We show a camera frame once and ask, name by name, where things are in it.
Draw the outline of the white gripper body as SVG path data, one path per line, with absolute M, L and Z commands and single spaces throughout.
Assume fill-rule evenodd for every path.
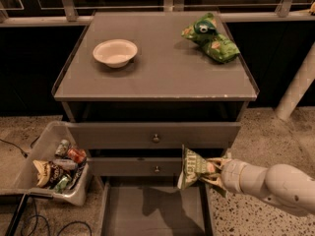
M 243 169 L 247 166 L 246 162 L 234 159 L 229 161 L 220 174 L 223 186 L 232 193 L 242 194 L 240 178 Z

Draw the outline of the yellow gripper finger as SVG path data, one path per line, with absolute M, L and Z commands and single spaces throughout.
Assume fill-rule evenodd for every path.
M 225 157 L 213 157 L 208 158 L 207 161 L 212 164 L 216 171 L 219 171 L 222 170 L 228 162 L 230 162 L 230 159 Z
M 223 186 L 223 183 L 221 181 L 221 178 L 218 177 L 216 178 L 215 180 L 213 179 L 209 179 L 209 178 L 206 178 L 206 177 L 202 177 L 201 180 L 207 184 L 210 184 L 211 187 L 216 191 L 218 192 L 219 194 L 221 195 L 225 195 L 226 194 L 226 189 L 225 187 Z

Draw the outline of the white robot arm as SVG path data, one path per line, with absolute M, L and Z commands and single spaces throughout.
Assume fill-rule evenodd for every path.
M 315 179 L 287 164 L 269 168 L 238 159 L 207 159 L 201 179 L 234 194 L 254 197 L 295 216 L 315 214 Z

